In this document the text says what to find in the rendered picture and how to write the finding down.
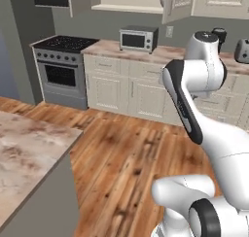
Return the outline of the cream base cabinet run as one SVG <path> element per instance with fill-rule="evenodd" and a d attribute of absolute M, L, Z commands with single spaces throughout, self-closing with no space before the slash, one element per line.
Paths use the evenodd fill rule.
<path fill-rule="evenodd" d="M 83 50 L 88 103 L 107 112 L 179 125 L 181 120 L 160 72 L 168 61 L 181 59 L 184 51 L 157 47 L 151 54 L 122 51 L 115 41 L 101 40 Z M 207 117 L 249 131 L 249 64 L 235 62 L 223 53 L 228 75 L 222 88 L 208 98 L 195 100 Z"/>

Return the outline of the grey marble-top dining counter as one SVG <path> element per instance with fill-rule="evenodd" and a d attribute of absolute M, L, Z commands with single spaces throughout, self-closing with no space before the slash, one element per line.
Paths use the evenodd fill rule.
<path fill-rule="evenodd" d="M 73 237 L 81 130 L 0 111 L 0 237 Z"/>

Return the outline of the cream cabinet door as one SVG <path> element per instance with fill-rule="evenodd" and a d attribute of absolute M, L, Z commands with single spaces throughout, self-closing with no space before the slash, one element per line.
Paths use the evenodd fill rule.
<path fill-rule="evenodd" d="M 163 0 L 162 23 L 189 17 L 192 14 L 194 0 Z"/>

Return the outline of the grey stove with oven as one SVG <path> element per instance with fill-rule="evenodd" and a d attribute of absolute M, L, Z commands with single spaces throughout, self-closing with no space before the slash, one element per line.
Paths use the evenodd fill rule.
<path fill-rule="evenodd" d="M 55 35 L 32 44 L 47 103 L 88 108 L 82 50 L 97 42 L 98 39 Z"/>

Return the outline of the silver toaster oven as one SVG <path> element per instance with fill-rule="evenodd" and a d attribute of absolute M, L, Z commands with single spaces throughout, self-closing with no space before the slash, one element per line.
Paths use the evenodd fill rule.
<path fill-rule="evenodd" d="M 152 53 L 158 45 L 158 38 L 157 27 L 128 25 L 120 29 L 120 50 Z"/>

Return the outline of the black coffee machine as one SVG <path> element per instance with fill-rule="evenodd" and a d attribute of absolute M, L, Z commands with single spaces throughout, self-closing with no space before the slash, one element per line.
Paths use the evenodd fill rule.
<path fill-rule="evenodd" d="M 227 38 L 227 31 L 225 28 L 222 27 L 215 27 L 211 33 L 215 35 L 213 45 L 217 46 L 217 52 L 221 51 L 222 45 L 225 43 Z"/>

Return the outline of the silver toaster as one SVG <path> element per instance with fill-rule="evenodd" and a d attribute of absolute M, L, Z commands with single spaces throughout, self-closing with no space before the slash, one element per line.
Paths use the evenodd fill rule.
<path fill-rule="evenodd" d="M 234 59 L 238 63 L 249 64 L 249 39 L 240 39 L 237 42 Z"/>

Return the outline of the closed cream wall cabinet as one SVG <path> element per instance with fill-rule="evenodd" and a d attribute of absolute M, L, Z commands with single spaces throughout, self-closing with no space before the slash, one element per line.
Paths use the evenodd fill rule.
<path fill-rule="evenodd" d="M 249 19 L 249 0 L 194 0 L 195 17 Z"/>

